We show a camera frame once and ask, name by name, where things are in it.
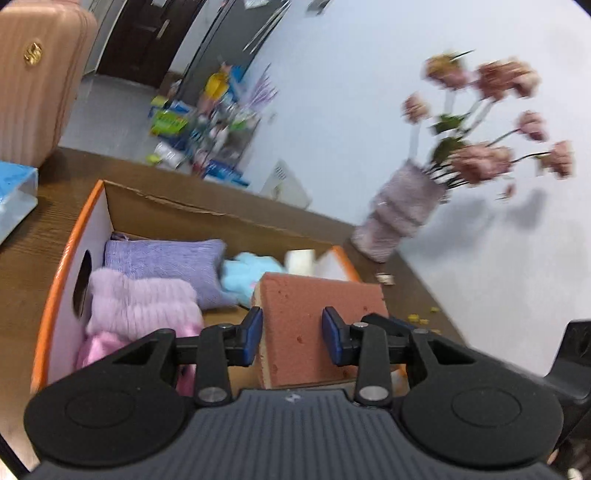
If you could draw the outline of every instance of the purple vase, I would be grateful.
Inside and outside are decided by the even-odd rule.
[[[370,259],[384,263],[405,236],[414,236],[447,192],[411,160],[394,173],[372,202],[372,213],[351,237]]]

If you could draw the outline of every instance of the red sponge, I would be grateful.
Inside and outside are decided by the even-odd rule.
[[[255,290],[264,331],[259,347],[261,385],[283,388],[352,380],[357,367],[336,367],[322,339],[321,316],[334,307],[345,323],[376,312],[388,316],[377,284],[266,273]]]

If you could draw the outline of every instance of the white sponge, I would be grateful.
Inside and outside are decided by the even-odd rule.
[[[315,262],[314,250],[290,250],[285,254],[285,269],[291,275],[313,277]]]

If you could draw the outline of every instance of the suitcase logo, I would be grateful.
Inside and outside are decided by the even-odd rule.
[[[31,66],[34,67],[41,61],[41,56],[43,55],[43,49],[39,45],[39,43],[33,42],[29,47],[25,50],[25,61]]]

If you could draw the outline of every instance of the pink fluffy cloth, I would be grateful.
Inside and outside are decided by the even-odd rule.
[[[133,341],[161,328],[173,329],[178,336],[191,328],[198,335],[204,326],[194,288],[178,278],[132,280],[100,268],[90,275],[89,290],[89,336],[110,332]]]
[[[201,332],[201,328],[187,328],[179,336],[196,336]],[[120,348],[129,345],[128,340],[110,332],[100,332],[86,339],[78,351],[78,360],[76,361],[76,370],[88,367],[88,365],[101,360],[102,358],[115,353]],[[183,365],[179,367],[177,381],[177,391],[181,395],[192,396],[195,383],[195,365]]]
[[[186,281],[176,278],[132,280],[110,268],[90,275],[92,314],[76,369],[110,355],[132,341],[161,329],[175,330],[178,337],[197,336],[203,330],[203,315],[197,293]],[[192,395],[195,365],[180,367],[177,391]]]

